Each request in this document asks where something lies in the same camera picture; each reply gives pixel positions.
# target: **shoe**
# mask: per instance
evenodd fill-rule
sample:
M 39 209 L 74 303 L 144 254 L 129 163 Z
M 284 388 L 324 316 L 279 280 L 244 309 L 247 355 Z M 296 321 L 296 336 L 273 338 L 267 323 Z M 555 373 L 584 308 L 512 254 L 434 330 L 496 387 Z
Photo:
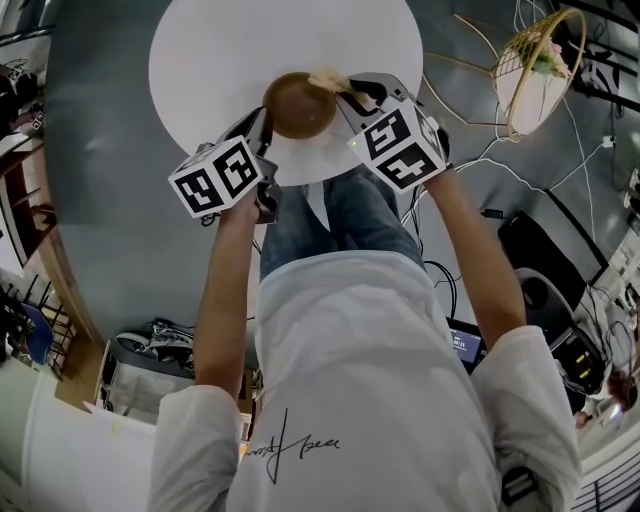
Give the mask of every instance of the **shoe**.
M 636 185 L 640 183 L 640 176 L 638 176 L 638 168 L 636 167 L 631 173 L 631 179 L 629 180 L 629 188 L 635 190 Z

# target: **jeans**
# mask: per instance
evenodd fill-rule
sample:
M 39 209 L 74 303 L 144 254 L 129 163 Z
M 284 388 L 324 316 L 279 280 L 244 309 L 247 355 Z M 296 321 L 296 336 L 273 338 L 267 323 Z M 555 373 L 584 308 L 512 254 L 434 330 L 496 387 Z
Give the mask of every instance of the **jeans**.
M 278 223 L 267 227 L 260 279 L 303 258 L 336 251 L 391 251 L 424 269 L 418 245 L 400 224 L 393 190 L 365 166 L 324 182 L 331 231 L 318 220 L 304 187 L 282 187 Z

